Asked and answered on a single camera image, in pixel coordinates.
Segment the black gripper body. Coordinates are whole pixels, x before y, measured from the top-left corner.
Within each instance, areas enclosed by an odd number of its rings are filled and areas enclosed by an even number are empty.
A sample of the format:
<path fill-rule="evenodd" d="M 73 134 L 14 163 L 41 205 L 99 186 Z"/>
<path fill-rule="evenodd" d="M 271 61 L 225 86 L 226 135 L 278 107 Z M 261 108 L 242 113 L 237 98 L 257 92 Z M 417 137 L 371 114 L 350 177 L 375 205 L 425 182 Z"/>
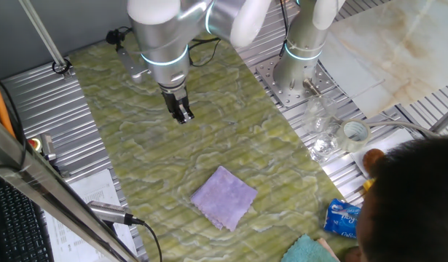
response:
<path fill-rule="evenodd" d="M 164 97 L 168 110 L 171 113 L 174 108 L 179 108 L 180 99 L 188 97 L 188 93 L 186 88 L 180 88 L 174 92 L 172 90 L 162 90 L 162 96 Z"/>

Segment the person hand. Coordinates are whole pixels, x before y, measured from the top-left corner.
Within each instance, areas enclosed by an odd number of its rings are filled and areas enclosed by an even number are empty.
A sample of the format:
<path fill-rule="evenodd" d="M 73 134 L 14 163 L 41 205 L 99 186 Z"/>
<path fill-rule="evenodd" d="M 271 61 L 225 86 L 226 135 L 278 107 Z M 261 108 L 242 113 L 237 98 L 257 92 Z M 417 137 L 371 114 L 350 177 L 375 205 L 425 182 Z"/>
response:
<path fill-rule="evenodd" d="M 361 262 L 361 250 L 359 247 L 349 248 L 344 256 L 344 262 Z"/>

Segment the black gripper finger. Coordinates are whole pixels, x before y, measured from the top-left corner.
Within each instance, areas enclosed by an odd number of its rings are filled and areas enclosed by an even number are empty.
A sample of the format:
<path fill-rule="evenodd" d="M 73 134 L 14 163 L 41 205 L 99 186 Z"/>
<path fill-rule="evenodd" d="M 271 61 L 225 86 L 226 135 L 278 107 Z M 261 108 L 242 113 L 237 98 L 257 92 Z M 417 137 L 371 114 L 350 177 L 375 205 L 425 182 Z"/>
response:
<path fill-rule="evenodd" d="M 183 111 L 180 108 L 174 108 L 171 111 L 172 117 L 179 123 L 184 124 L 186 122 Z"/>
<path fill-rule="evenodd" d="M 189 121 L 194 118 L 194 114 L 192 113 L 192 111 L 189 107 L 189 98 L 188 97 L 180 99 L 179 109 L 183 115 L 184 121 Z"/>

